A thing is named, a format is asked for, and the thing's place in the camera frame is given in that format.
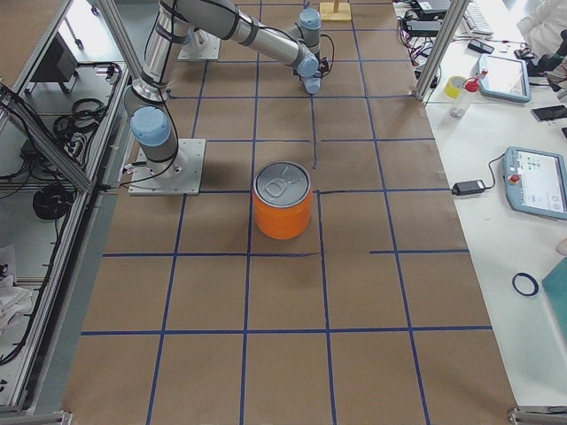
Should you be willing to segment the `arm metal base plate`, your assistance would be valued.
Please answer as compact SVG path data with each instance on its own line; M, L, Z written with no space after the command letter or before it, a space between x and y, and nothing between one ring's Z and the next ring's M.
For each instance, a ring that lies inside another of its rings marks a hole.
M210 35L208 33L207 35L209 36L209 43L205 49L197 52L189 52L184 50L182 47L178 55L178 59L180 61L217 60L219 57L221 40L214 35Z
M136 160L144 164L134 169L134 182L128 185L128 193L132 196L196 196L200 189L205 151L205 139L180 139L173 165L161 174L169 163L152 163L140 150Z

